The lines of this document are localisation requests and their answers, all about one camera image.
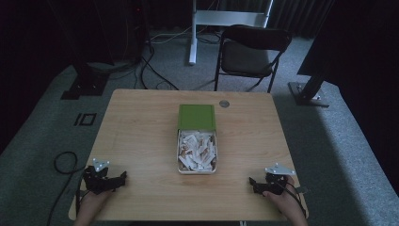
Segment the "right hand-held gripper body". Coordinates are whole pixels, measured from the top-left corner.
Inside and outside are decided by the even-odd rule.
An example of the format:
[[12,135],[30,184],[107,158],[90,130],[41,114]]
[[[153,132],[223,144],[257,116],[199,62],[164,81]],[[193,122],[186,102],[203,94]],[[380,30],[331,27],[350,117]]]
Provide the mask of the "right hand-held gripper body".
[[273,167],[265,168],[265,181],[267,191],[280,195],[288,182],[287,176],[296,175],[294,169],[289,169],[282,164],[276,163]]

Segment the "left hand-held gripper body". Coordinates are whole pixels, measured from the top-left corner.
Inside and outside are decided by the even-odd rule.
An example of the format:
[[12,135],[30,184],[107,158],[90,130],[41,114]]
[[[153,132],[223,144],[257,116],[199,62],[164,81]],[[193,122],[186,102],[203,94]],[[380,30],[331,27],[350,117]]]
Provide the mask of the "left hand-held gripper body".
[[107,179],[109,164],[106,160],[92,159],[92,164],[85,168],[83,174],[87,190],[100,194],[110,189]]

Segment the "white metal stand frame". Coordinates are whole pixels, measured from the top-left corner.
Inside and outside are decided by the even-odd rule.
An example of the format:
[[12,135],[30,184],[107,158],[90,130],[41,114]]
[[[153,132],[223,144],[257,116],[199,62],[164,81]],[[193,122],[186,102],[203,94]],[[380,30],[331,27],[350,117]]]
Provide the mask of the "white metal stand frame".
[[195,65],[197,62],[198,25],[230,26],[233,24],[244,24],[266,28],[270,18],[273,3],[274,0],[265,0],[264,12],[244,12],[197,9],[197,0],[192,0],[191,43],[188,63],[190,65]]

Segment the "black stand with flat base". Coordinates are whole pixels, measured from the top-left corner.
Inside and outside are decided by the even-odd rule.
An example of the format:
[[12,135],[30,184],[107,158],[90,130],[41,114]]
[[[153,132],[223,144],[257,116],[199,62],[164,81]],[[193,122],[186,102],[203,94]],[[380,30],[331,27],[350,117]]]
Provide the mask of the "black stand with flat base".
[[61,12],[59,0],[46,0],[46,2],[62,30],[64,39],[67,43],[67,53],[76,71],[76,77],[71,87],[63,92],[61,99],[78,100],[81,96],[102,96],[109,78],[109,73],[96,73],[87,64],[82,51],[78,47],[78,42],[72,26],[68,23],[67,17]]

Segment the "green box lid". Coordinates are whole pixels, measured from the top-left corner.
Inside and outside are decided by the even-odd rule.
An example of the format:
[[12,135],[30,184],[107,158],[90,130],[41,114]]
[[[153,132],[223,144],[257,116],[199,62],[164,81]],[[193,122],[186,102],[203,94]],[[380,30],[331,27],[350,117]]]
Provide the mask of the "green box lid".
[[180,105],[178,128],[214,131],[216,129],[215,108],[212,105]]

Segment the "person's right hand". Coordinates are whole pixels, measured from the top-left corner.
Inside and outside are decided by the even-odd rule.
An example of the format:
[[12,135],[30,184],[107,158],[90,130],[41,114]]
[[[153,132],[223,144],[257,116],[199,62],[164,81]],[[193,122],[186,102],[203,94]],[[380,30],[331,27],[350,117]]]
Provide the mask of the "person's right hand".
[[294,180],[291,176],[287,176],[286,188],[289,192],[284,191],[280,195],[276,195],[269,191],[265,191],[263,195],[272,203],[274,203],[281,213],[289,220],[300,220],[304,218],[304,214],[299,203],[293,197],[295,194]]

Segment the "black stand with bolted base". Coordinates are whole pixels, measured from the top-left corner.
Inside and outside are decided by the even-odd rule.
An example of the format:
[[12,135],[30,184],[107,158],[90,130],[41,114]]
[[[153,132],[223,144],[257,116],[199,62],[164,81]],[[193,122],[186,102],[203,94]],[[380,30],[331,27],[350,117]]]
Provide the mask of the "black stand with bolted base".
[[297,105],[329,107],[321,91],[321,86],[327,78],[327,70],[330,67],[329,59],[334,49],[334,42],[329,40],[332,27],[330,12],[334,10],[334,2],[335,0],[330,0],[312,46],[298,70],[298,74],[309,75],[309,81],[288,84]]

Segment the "black folding chair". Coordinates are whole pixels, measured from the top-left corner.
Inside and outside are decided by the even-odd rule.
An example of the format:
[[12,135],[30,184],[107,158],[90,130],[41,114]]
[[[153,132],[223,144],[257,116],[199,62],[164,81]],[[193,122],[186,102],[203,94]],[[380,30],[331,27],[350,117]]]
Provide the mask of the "black folding chair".
[[218,89],[219,76],[229,75],[257,78],[255,86],[269,77],[267,92],[270,92],[280,57],[291,42],[291,33],[284,29],[243,24],[227,27],[220,38],[214,91]]

